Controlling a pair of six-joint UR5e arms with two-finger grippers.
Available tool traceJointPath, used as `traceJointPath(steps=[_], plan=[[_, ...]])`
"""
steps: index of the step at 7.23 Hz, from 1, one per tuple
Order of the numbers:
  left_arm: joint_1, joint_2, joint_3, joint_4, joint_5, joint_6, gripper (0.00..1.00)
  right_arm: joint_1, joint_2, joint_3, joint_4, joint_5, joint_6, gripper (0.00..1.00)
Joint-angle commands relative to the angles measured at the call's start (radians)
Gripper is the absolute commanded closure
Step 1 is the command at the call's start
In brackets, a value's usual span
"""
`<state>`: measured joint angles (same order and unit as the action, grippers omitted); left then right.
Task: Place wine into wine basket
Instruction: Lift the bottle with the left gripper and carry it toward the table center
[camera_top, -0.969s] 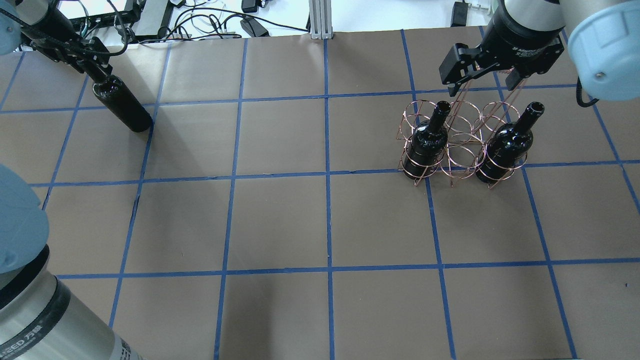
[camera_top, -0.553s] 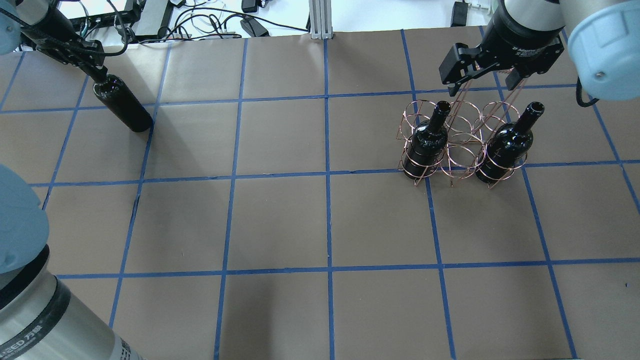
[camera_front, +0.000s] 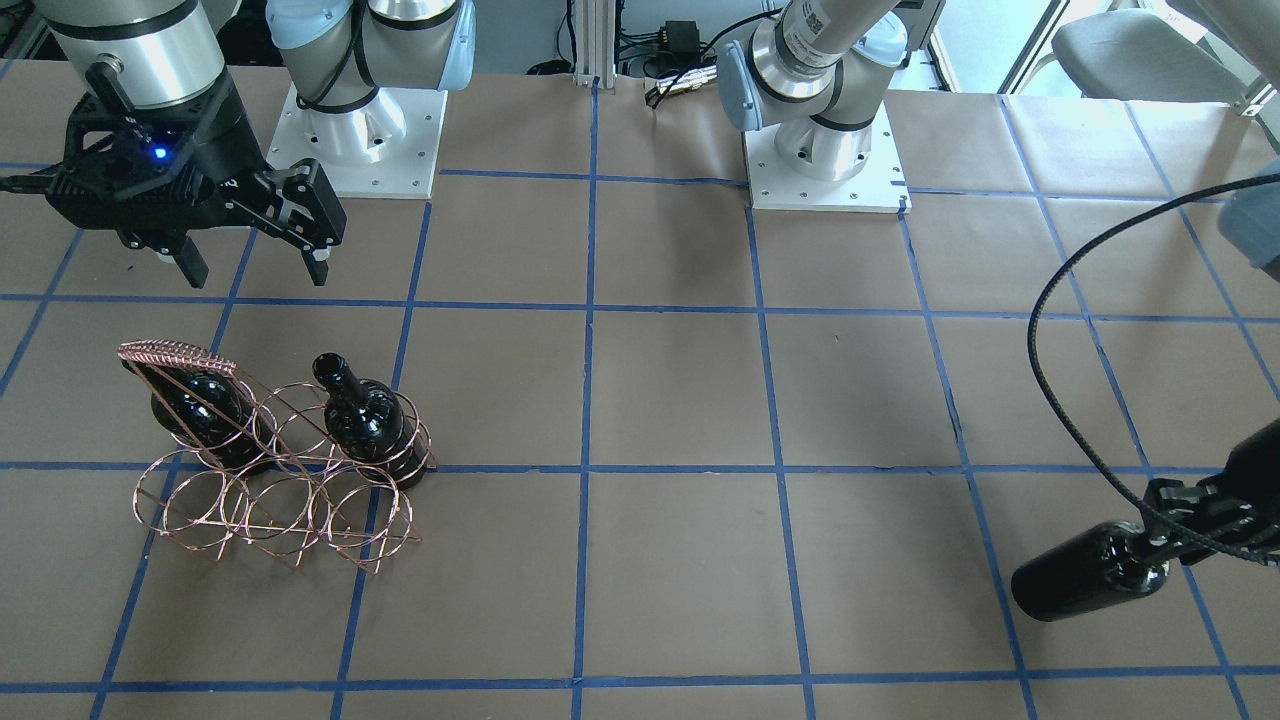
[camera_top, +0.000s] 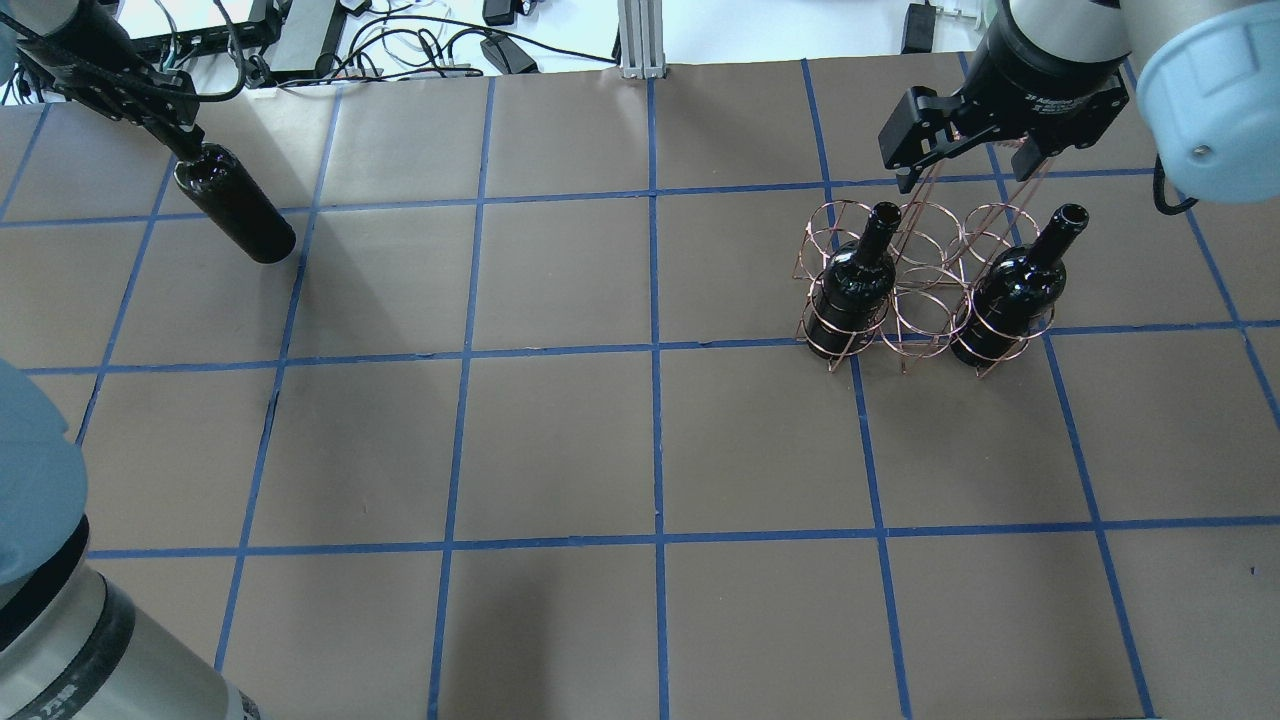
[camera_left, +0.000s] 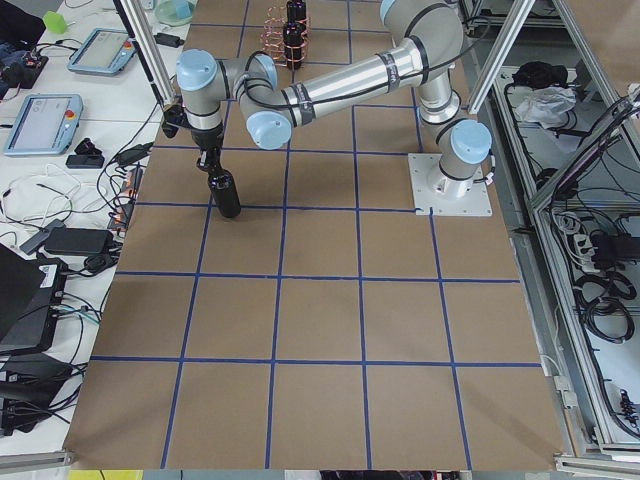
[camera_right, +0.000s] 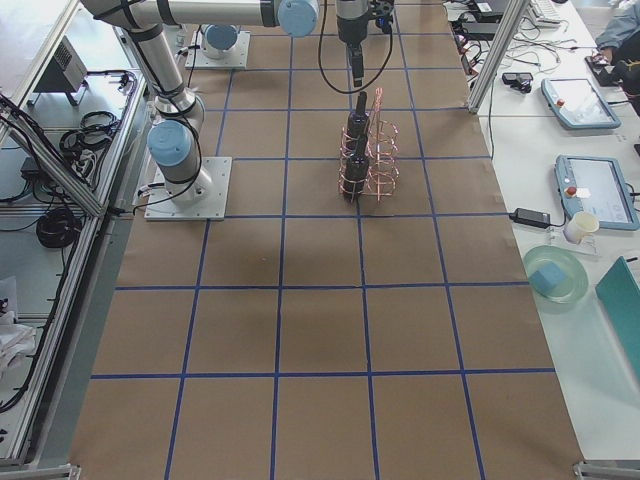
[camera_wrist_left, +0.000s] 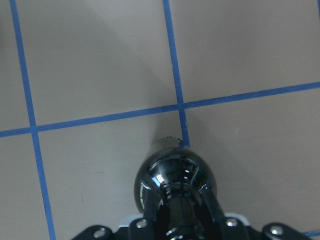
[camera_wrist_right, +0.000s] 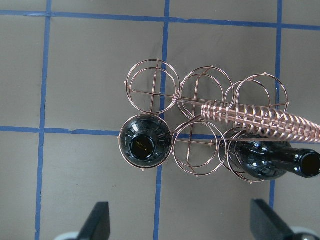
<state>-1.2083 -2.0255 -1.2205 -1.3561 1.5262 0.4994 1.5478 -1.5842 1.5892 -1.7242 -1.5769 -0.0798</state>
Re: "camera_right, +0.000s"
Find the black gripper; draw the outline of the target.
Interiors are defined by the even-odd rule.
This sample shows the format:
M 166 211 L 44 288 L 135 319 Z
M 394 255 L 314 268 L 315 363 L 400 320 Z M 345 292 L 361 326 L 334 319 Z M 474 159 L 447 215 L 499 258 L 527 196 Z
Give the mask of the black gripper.
M 338 36 L 346 45 L 352 62 L 354 86 L 363 85 L 362 42 L 367 38 L 370 17 L 370 3 L 367 0 L 338 0 L 336 2 Z

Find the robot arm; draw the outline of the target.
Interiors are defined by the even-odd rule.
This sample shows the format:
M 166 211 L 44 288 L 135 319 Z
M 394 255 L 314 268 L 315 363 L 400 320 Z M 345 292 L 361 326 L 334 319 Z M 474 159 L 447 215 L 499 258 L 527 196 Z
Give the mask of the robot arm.
M 118 27 L 126 33 L 143 74 L 155 91 L 155 106 L 163 118 L 184 116 L 196 105 L 195 94 L 185 86 L 176 61 L 163 33 L 165 25 L 247 25 L 280 27 L 291 37 L 304 37 L 315 29 L 317 1 L 81 1 L 94 20 Z M 361 43 L 373 20 L 372 1 L 334 1 L 339 39 L 349 56 L 354 90 L 340 90 L 330 85 L 321 66 L 318 43 L 318 66 L 325 82 L 336 92 L 352 94 L 363 86 L 364 61 Z
M 225 58 L 236 45 L 240 29 L 237 25 L 205 24 L 199 27 L 202 53 L 210 59 Z

